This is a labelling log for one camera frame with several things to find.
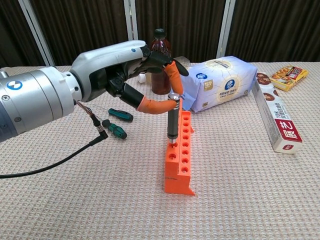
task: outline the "hole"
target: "hole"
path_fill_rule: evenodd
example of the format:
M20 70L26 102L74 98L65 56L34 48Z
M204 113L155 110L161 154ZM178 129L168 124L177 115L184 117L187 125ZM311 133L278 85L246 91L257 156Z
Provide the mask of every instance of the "hole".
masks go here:
M178 147L178 143L175 142L174 144L170 143L170 146L173 148L173 147Z
M169 158L170 159L175 159L177 156L174 154L174 153L171 153L170 155L169 155Z
M187 167L183 167L183 168L181 169L181 172L187 173L187 172L188 172L188 168L187 168Z

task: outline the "small white object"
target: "small white object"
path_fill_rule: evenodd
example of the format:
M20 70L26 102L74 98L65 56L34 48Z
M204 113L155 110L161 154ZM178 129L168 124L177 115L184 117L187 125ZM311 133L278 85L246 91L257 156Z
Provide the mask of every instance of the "small white object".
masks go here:
M147 77L143 73L140 73L137 78L138 78L138 82L141 84L144 84L147 81Z

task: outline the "screwdriver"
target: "screwdriver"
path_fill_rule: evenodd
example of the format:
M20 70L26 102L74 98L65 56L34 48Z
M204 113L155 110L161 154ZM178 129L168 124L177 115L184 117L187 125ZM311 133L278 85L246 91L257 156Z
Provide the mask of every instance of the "screwdriver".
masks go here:
M115 110L113 108L110 108L108 113L111 116L115 116L116 118L123 120L125 122L132 122L134 120L134 116L132 116L129 112L126 112L126 111Z
M179 108L180 108L180 95L178 93L171 92L168 95L168 100L173 100L176 102L174 109L168 111L168 127L167 127L167 136L169 142L173 147L173 144L176 143L178 137L178 121L179 121Z
M115 125L114 123L111 123L109 119L103 120L102 126L112 132L112 134L119 139L127 138L127 133L121 127Z

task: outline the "tissue package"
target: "tissue package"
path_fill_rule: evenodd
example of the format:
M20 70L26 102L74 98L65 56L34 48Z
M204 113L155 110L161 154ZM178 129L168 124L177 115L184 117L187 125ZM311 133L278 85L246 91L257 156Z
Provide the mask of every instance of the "tissue package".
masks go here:
M181 76L183 108L195 113L248 95L257 67L234 56L224 56L188 68Z

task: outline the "orange block holder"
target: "orange block holder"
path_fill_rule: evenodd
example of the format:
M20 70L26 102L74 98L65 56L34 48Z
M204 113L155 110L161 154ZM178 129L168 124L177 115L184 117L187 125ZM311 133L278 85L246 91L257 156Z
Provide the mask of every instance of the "orange block holder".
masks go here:
M191 113L182 110L180 99L178 137L172 146L168 140L164 164L164 192L196 195L189 187L191 179Z

